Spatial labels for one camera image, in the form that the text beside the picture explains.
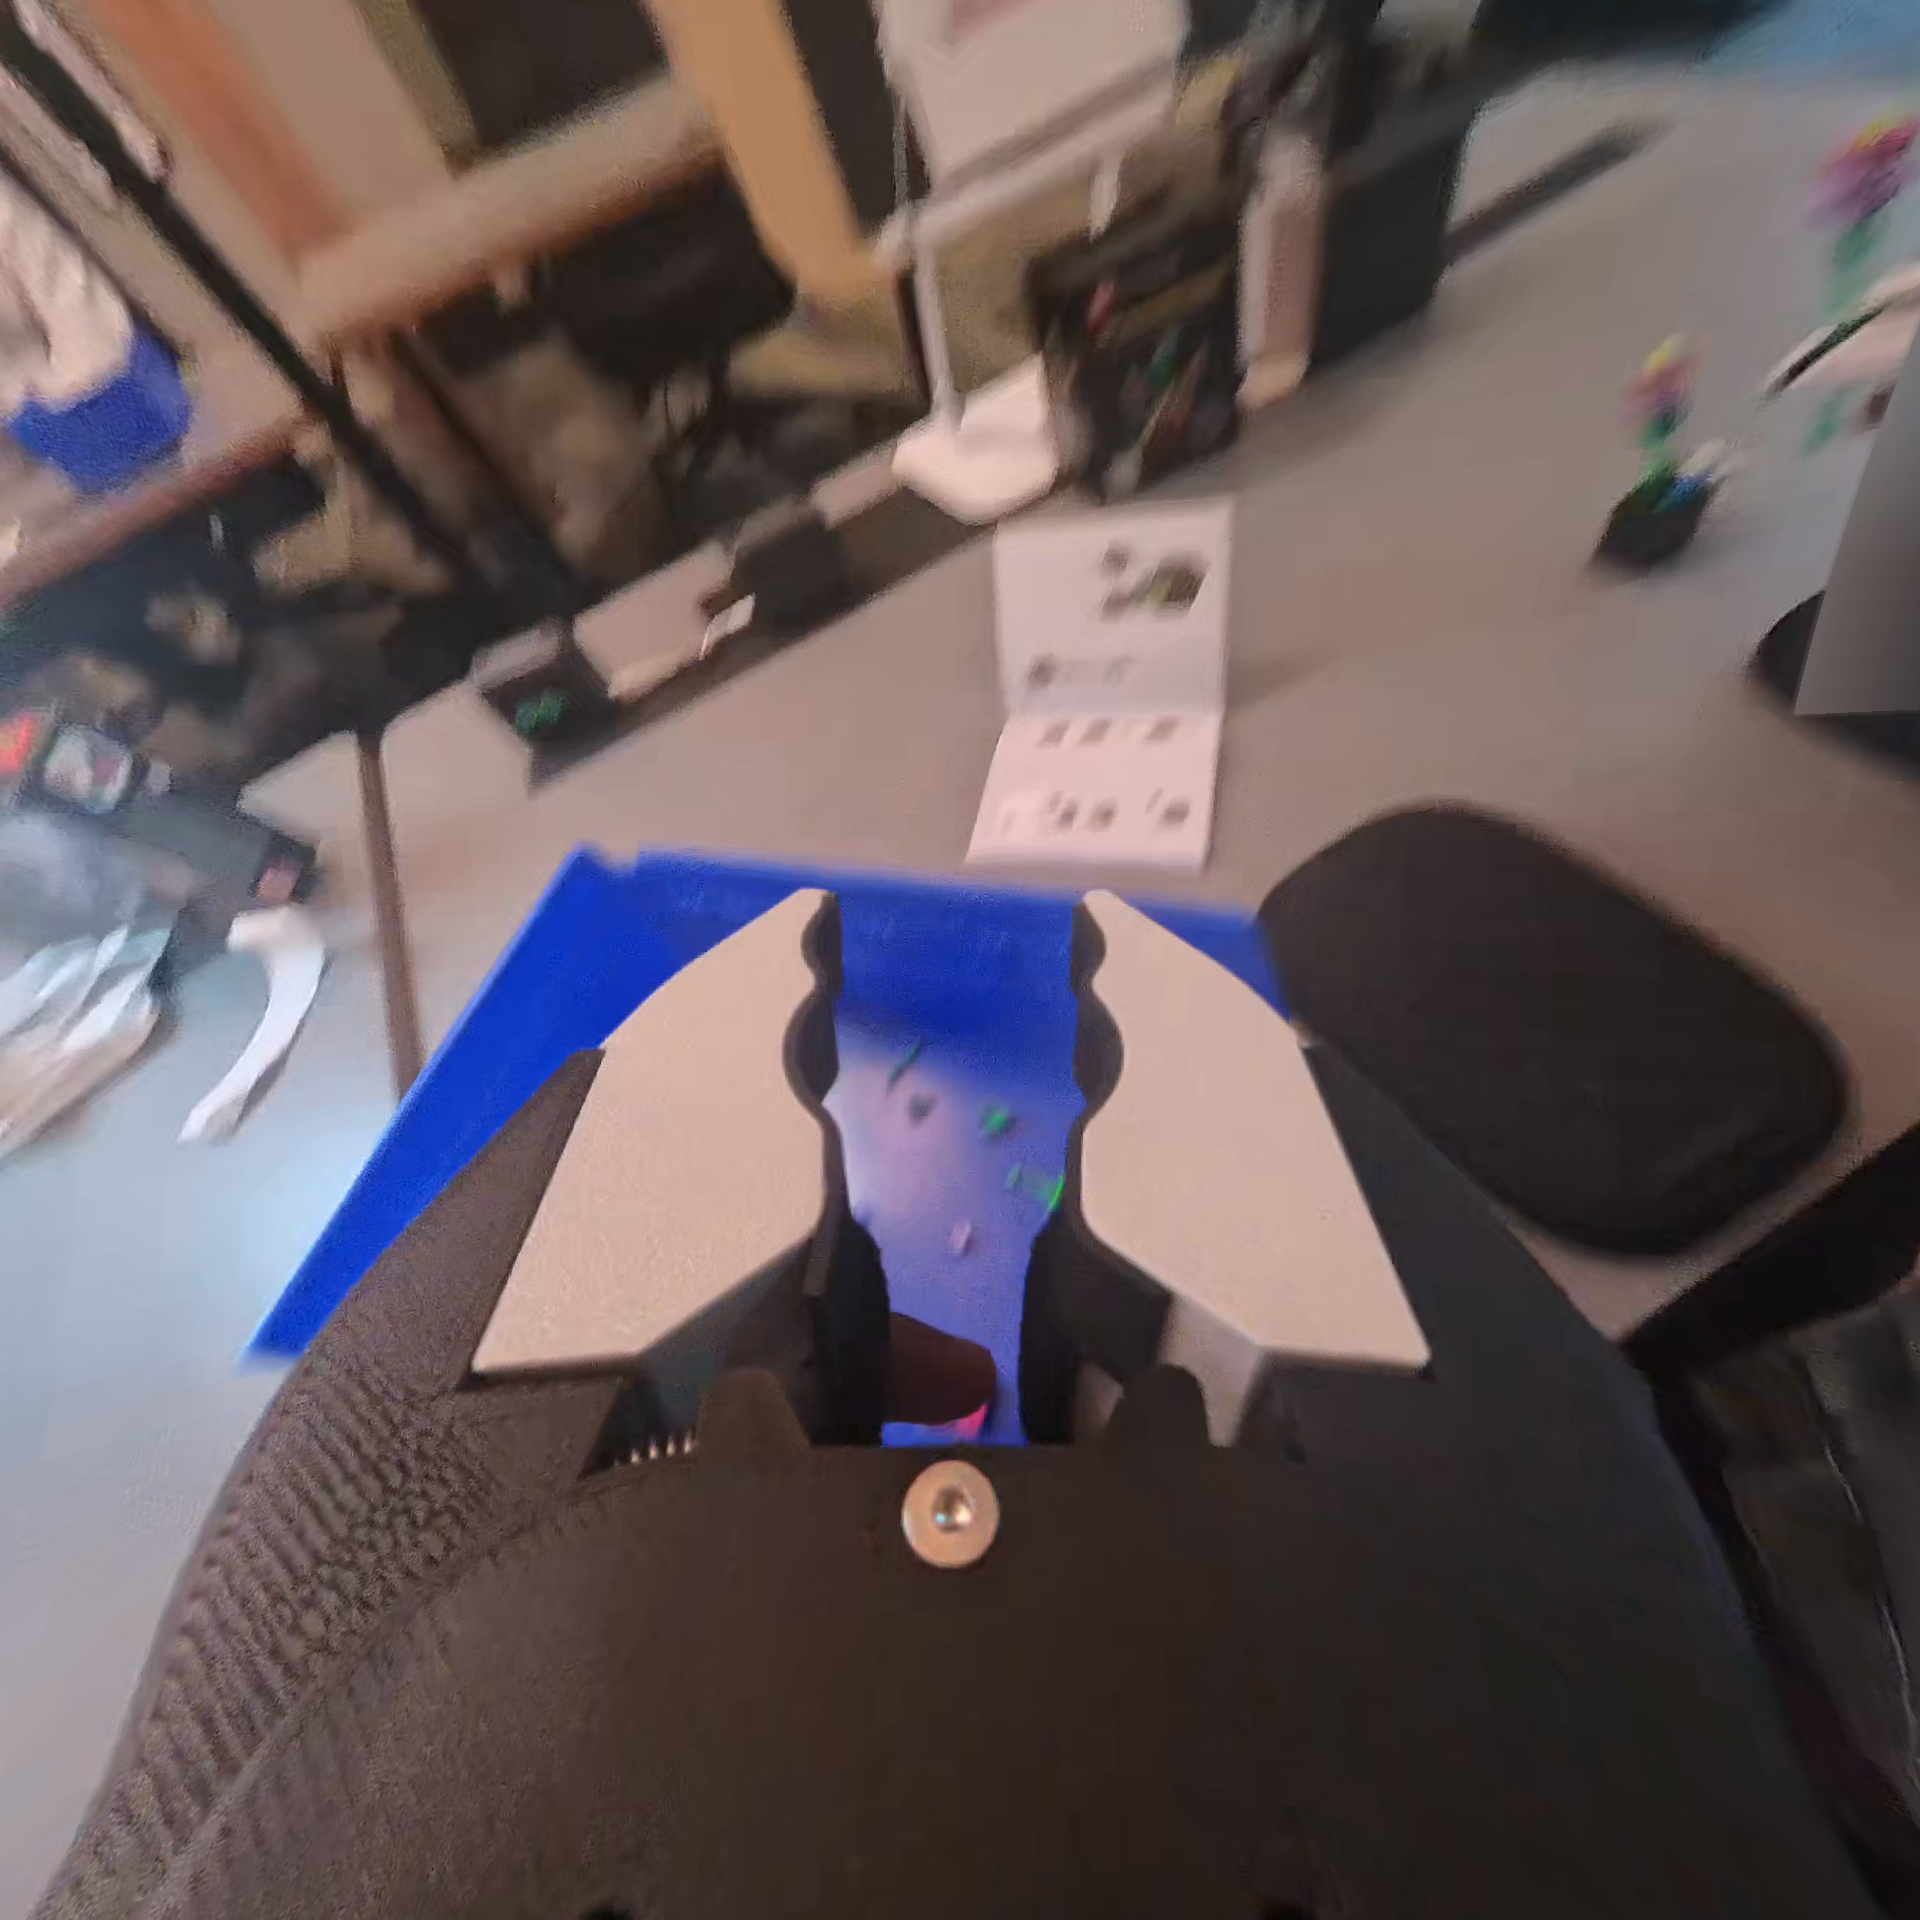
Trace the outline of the small brick pieces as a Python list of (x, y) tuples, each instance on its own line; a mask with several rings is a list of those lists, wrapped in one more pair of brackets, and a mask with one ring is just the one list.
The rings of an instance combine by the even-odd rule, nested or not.
[(867, 1221), (910, 1263), (1018, 1264), (1058, 1205), (1072, 1113), (1016, 1052), (880, 1037)]

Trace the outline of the blue storage bin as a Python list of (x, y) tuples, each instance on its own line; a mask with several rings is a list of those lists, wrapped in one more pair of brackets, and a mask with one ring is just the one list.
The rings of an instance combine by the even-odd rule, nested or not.
[(103, 495), (164, 468), (188, 441), (192, 399), (176, 352), (133, 332), (125, 364), (68, 407), (24, 399), (6, 441), (80, 495)]

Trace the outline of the open plain black box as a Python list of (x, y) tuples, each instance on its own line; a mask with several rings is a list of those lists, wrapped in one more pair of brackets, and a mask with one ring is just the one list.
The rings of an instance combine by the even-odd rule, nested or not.
[(1385, 109), (1339, 156), (1304, 126), (1257, 134), (1235, 216), (1245, 414), (1428, 314), (1480, 112), (1474, 85), (1434, 88)]

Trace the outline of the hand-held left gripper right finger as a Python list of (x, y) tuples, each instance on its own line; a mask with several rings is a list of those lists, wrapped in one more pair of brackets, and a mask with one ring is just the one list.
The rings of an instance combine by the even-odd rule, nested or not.
[(1068, 1340), (1106, 1375), (1418, 1375), (1431, 1340), (1288, 1019), (1115, 893), (1072, 910)]

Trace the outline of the white instruction booklet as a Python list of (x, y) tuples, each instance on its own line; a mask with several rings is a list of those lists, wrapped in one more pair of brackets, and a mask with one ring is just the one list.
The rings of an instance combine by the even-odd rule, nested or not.
[(996, 527), (1006, 720), (967, 861), (1204, 871), (1231, 551), (1230, 495)]

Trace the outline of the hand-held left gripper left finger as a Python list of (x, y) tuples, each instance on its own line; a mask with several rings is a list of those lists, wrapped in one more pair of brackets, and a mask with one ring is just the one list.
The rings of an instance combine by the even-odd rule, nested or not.
[(603, 1037), (473, 1343), (476, 1379), (710, 1379), (809, 1246), (828, 1146), (801, 1024), (835, 973), (835, 898), (796, 888)]

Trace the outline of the white stand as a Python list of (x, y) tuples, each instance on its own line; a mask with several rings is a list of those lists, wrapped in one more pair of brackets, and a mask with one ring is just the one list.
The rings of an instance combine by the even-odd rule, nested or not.
[(1062, 480), (1053, 402), (1038, 354), (972, 397), (958, 392), (928, 221), (926, 201), (908, 201), (901, 214), (901, 266), (926, 370), (926, 418), (892, 443), (892, 476), (957, 521), (999, 521)]

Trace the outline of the clear plastic bag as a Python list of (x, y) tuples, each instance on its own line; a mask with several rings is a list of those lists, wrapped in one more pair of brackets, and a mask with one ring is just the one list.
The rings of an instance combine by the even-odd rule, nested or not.
[(4, 1162), (80, 1109), (154, 1042), (176, 917), (31, 953), (4, 973)]

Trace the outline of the black flower-print product box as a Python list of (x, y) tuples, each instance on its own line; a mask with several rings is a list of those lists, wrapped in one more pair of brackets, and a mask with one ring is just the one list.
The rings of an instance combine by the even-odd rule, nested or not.
[(1022, 268), (1062, 471), (1126, 500), (1238, 430), (1231, 206), (1164, 206)]

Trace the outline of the small black tray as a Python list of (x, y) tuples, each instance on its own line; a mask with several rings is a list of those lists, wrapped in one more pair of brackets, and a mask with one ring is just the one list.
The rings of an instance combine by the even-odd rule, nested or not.
[(597, 752), (621, 720), (612, 682), (566, 617), (476, 647), (465, 682), (517, 743), (531, 783)]

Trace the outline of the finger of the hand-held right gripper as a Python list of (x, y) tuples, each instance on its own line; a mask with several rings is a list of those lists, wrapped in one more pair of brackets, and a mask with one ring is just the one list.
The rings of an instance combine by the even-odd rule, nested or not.
[(1801, 337), (1764, 377), (1764, 397), (1796, 383), (1888, 388), (1916, 337), (1916, 273), (1885, 273), (1837, 321)]
[(1821, 590), (1796, 718), (1916, 713), (1916, 382), (1896, 382)]

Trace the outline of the white desk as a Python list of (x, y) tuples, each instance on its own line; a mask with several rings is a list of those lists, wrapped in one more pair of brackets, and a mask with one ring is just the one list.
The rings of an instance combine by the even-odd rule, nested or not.
[[(1464, 799), (1558, 834), (1764, 967), (1837, 1037), (1860, 1146), (1916, 1115), (1916, 789), (1764, 705), (1745, 661), (1820, 590), (1871, 435), (1779, 418), (1693, 551), (1588, 567), (1631, 473), (1619, 388), (1700, 352), (1718, 435), (1807, 332), (1810, 180), (1916, 75), (1567, 69), (1480, 126), (1480, 206), (1604, 121), (1659, 134), (1474, 245), (1428, 326), (1257, 414), (1235, 493), (1231, 692), (1209, 866), (1256, 902), (1357, 820)], [(463, 695), (389, 745), (425, 1033), (440, 1037), (580, 842), (950, 872), (996, 734), (991, 551), (526, 791)], [(220, 1146), (180, 1115), (252, 1027), (220, 954), (180, 1027), (64, 1137), (4, 1170), (4, 1916), (49, 1887), (212, 1495), (277, 1384), (239, 1364), (389, 1113), (349, 752), (258, 783), (317, 836), (333, 962), (285, 1080)]]

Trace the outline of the multicoloured brick flower stem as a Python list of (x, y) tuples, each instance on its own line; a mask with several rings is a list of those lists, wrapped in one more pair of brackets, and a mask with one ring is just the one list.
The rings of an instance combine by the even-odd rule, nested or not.
[[(1837, 321), (1860, 295), (1885, 277), (1885, 239), (1895, 206), (1916, 166), (1916, 115), (1885, 115), (1860, 126), (1816, 180), (1816, 214), (1827, 232), (1827, 292), (1821, 326)], [(1810, 383), (1816, 402), (1802, 433), (1802, 454), (1821, 453), (1845, 430), (1881, 420), (1888, 388)]]

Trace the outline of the colourful LEGO flower model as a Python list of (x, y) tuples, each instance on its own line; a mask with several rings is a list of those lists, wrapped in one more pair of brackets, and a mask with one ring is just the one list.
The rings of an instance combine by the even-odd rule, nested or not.
[(1684, 332), (1659, 339), (1619, 397), (1619, 430), (1638, 468), (1613, 500), (1590, 562), (1648, 575), (1672, 562), (1700, 532), (1729, 468), (1733, 441), (1688, 441), (1700, 352)]

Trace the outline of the blue plastic tray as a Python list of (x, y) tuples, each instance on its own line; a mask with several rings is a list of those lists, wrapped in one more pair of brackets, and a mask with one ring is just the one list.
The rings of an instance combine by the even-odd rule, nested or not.
[(926, 1033), (972, 1052), (1016, 1052), (1075, 1098), (1068, 984), (1072, 893), (790, 866), (710, 850), (571, 850), (509, 936), (399, 1101), (368, 1162), (246, 1340), (246, 1360), (293, 1360), (349, 1286), (498, 1136), (566, 1052), (602, 1042), (684, 962), (796, 888), (840, 898), (840, 1075), (828, 1113), (844, 1137), (849, 1200), (880, 1252), (892, 1308), (986, 1343), (996, 1393), (964, 1433), (1016, 1444), (1018, 1308), (1013, 1263), (910, 1263), (867, 1221), (867, 1119), (877, 1042)]

